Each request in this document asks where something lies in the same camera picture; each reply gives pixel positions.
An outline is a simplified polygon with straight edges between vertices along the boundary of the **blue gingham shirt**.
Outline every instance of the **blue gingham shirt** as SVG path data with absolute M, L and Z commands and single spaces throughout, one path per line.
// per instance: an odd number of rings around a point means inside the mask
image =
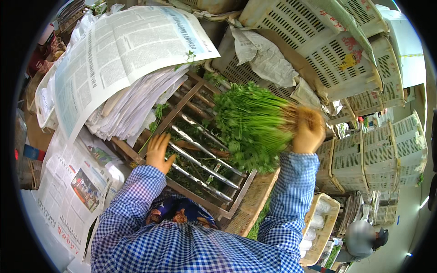
M 281 154 L 281 171 L 258 241 L 195 223 L 145 224 L 166 186 L 162 172 L 136 167 L 100 216 L 92 272 L 303 272 L 304 217 L 314 194 L 317 155 Z

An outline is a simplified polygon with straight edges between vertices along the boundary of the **hand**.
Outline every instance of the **hand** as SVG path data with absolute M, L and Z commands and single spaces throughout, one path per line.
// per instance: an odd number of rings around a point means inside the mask
M 176 154 L 173 154 L 167 161 L 165 161 L 165 151 L 167 150 L 168 142 L 170 141 L 170 134 L 156 135 L 147 146 L 146 165 L 153 166 L 160 170 L 163 174 L 167 174 L 171 168 L 171 164 L 176 159 Z
M 315 153 L 325 140 L 322 116 L 308 108 L 299 108 L 298 132 L 292 140 L 291 151 L 297 154 Z

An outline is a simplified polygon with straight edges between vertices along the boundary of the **stack of newspapers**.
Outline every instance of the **stack of newspapers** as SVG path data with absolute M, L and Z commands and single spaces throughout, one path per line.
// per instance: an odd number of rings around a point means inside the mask
M 141 77 L 101 104 L 85 125 L 101 139 L 116 136 L 134 143 L 155 120 L 153 106 L 165 103 L 188 78 L 188 67 L 164 67 Z

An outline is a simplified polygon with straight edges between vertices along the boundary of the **vegetables in crate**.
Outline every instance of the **vegetables in crate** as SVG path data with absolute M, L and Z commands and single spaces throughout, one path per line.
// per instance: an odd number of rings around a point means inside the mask
M 231 89 L 215 95 L 217 128 L 222 131 L 233 159 L 242 169 L 273 172 L 278 156 L 297 132 L 298 111 L 304 111 L 310 128 L 323 126 L 317 111 L 297 108 L 268 89 L 253 82 L 231 84 Z

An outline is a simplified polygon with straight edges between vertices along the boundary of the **plastic crate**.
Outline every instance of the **plastic crate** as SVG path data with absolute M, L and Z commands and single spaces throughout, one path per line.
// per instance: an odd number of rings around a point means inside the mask
M 355 114 L 350 110 L 350 105 L 347 100 L 341 100 L 341 104 L 343 105 L 343 108 L 340 112 L 335 116 L 329 116 L 329 120 L 327 121 L 329 125 L 354 121 L 357 119 Z
M 319 187 L 320 192 L 325 194 L 343 194 L 346 192 L 335 177 L 316 179 L 316 185 Z
M 374 225 L 389 225 L 393 224 L 396 220 L 396 211 L 398 205 L 379 206 L 376 212 Z
M 270 195 L 279 171 L 277 169 L 274 173 L 257 174 L 254 177 L 232 218 L 221 219 L 221 230 L 243 237 L 249 234 Z
M 379 75 L 382 78 L 382 89 L 380 93 L 384 108 L 404 106 L 404 90 L 402 87 L 401 72 L 396 60 L 392 44 L 382 36 L 370 43 L 375 55 Z
M 327 88 L 329 100 L 340 100 L 368 90 L 381 90 L 374 64 L 361 57 L 363 49 L 352 35 L 336 33 L 297 0 L 250 0 L 239 17 L 247 27 L 267 28 L 304 56 Z M 346 58 L 359 60 L 345 70 Z
M 427 164 L 428 147 L 416 111 L 393 124 L 399 162 L 399 183 L 416 185 Z
M 337 177 L 338 183 L 344 188 L 346 192 L 353 192 L 359 190 L 362 195 L 369 195 L 369 187 L 367 185 L 366 177 Z
M 366 37 L 388 32 L 387 23 L 382 19 L 376 6 L 370 0 L 339 0 L 361 27 Z
M 335 141 L 332 175 L 335 177 L 364 176 L 362 132 Z
M 334 152 L 335 138 L 325 141 L 317 149 L 316 154 L 319 158 L 319 170 L 316 174 L 316 180 L 324 179 L 326 177 L 332 177 L 331 166 L 332 166 L 332 156 Z
M 348 97 L 350 108 L 356 116 L 364 116 L 384 110 L 379 91 L 365 91 Z
M 242 9 L 247 0 L 182 0 L 182 2 L 211 14 L 222 14 Z
M 316 205 L 319 200 L 324 200 L 325 202 L 331 205 L 331 210 L 322 215 L 323 217 L 323 227 L 316 229 L 316 238 L 312 242 L 311 248 L 306 252 L 305 257 L 301 258 L 299 264 L 301 266 L 312 266 L 317 263 L 322 255 L 323 250 L 325 249 L 326 243 L 331 236 L 332 230 L 334 229 L 335 222 L 337 220 L 338 213 L 340 211 L 340 203 L 331 198 L 326 194 L 319 194 L 314 196 L 312 199 L 311 207 L 308 213 L 305 215 L 305 227 L 302 230 L 302 235 L 305 237 L 309 223 L 314 217 L 316 212 Z
M 380 36 L 371 42 L 371 45 L 382 77 L 383 91 L 366 91 L 347 98 L 352 111 L 357 116 L 405 105 L 401 72 L 390 41 L 385 36 Z
M 412 115 L 393 123 L 393 133 L 396 140 L 405 140 L 417 133 L 423 135 L 422 124 L 416 111 Z
M 224 77 L 232 83 L 247 83 L 253 81 L 261 87 L 268 88 L 276 96 L 300 104 L 297 100 L 291 98 L 294 87 L 281 88 L 276 87 L 272 82 L 260 78 L 250 67 L 249 63 L 237 66 L 238 57 L 235 54 L 234 37 L 230 28 L 226 30 L 225 36 L 218 47 L 221 55 L 212 61 L 212 67 L 218 70 Z
M 398 160 L 392 124 L 363 134 L 364 173 L 370 190 L 395 190 Z
M 385 190 L 381 192 L 380 201 L 398 201 L 399 200 L 399 190 Z

